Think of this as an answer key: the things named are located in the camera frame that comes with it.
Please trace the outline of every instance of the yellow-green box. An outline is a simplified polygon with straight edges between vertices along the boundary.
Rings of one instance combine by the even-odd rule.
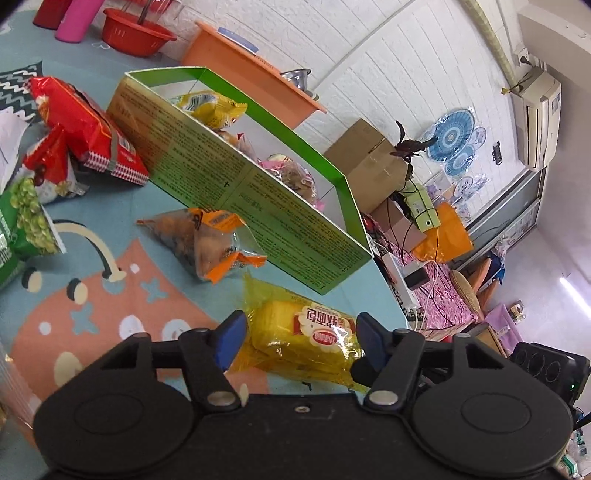
[[[261,159],[280,153],[309,169],[324,213],[169,101],[200,90],[247,103],[246,114],[227,130],[244,133]],[[108,113],[135,145],[152,182],[189,207],[240,215],[269,261],[313,290],[330,291],[371,259],[344,175],[212,71],[173,67],[129,72]]]

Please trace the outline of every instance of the purple cloth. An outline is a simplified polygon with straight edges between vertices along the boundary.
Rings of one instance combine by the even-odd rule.
[[[511,315],[509,315],[507,308],[503,304],[491,310],[488,315],[486,315],[485,322],[496,332],[506,329],[507,326],[509,327],[507,333],[499,336],[499,341],[507,354],[512,354],[515,346],[519,342],[523,342],[523,338],[519,334],[517,325],[513,322]]]

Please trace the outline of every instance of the woven cushion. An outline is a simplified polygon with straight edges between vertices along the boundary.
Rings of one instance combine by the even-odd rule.
[[[453,287],[456,289],[457,294],[466,302],[468,308],[473,313],[480,311],[480,303],[476,298],[476,294],[472,290],[472,286],[467,281],[466,277],[458,272],[458,270],[452,270],[449,274],[449,278],[452,281]]]

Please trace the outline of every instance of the green snack bag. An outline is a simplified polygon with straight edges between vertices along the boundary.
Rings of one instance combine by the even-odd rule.
[[[65,251],[33,179],[10,185],[0,195],[0,288],[18,275],[28,259]]]

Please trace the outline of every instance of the cardboard box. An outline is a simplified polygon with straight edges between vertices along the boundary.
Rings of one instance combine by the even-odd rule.
[[[214,90],[248,110],[227,131],[244,133],[259,158],[281,153],[308,168],[324,213],[168,100]],[[269,261],[318,293],[371,259],[345,177],[322,155],[240,90],[208,69],[130,72],[108,112],[134,144],[151,181],[187,206],[235,212]]]
[[[324,156],[347,177],[359,210],[369,213],[404,188],[408,164],[390,155],[393,151],[379,131],[359,119]]]
[[[388,240],[401,248],[404,244],[404,250],[409,253],[427,238],[427,235],[404,216],[398,204],[390,199],[376,208],[371,216],[382,227]]]

